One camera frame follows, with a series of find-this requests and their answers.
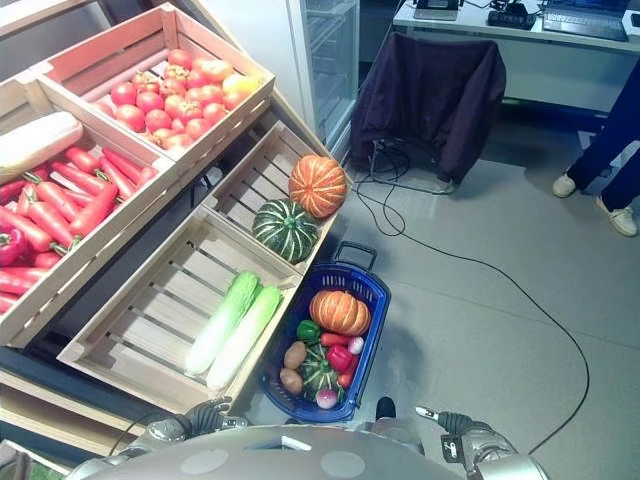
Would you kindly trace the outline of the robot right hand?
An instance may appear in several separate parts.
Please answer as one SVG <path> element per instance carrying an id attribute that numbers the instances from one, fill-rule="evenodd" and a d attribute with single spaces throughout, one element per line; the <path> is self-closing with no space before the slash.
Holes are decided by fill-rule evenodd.
<path id="1" fill-rule="evenodd" d="M 461 434 L 472 422 L 467 415 L 448 411 L 437 412 L 425 406 L 416 406 L 415 412 L 421 418 L 435 422 L 447 433 L 454 435 Z"/>

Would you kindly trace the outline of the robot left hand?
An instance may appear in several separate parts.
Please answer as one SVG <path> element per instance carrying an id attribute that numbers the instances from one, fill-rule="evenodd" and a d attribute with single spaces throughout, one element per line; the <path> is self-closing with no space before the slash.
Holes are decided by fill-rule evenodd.
<path id="1" fill-rule="evenodd" d="M 185 414 L 190 424 L 190 435 L 195 437 L 221 430 L 231 402 L 231 396 L 221 396 L 192 407 Z"/>

